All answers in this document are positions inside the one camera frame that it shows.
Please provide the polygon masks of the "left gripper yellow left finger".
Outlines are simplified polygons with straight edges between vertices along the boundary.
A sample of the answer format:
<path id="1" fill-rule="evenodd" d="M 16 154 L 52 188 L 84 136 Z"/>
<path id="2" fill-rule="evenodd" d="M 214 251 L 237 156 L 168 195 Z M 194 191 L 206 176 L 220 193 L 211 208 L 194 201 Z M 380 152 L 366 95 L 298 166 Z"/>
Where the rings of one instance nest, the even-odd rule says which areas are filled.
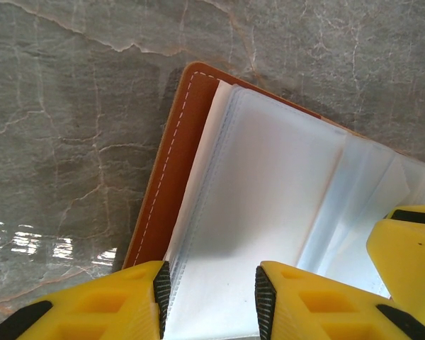
<path id="1" fill-rule="evenodd" d="M 0 324 L 0 339 L 162 339 L 169 263 L 148 261 L 46 295 Z"/>

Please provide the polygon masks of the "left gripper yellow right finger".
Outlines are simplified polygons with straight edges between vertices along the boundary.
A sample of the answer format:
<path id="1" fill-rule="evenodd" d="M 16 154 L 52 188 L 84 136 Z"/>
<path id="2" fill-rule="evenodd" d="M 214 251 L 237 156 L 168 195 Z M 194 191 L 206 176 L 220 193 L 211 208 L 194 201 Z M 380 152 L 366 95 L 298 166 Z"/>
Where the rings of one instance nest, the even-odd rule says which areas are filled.
<path id="1" fill-rule="evenodd" d="M 425 339 L 393 301 L 284 263 L 257 266 L 254 297 L 261 339 Z"/>

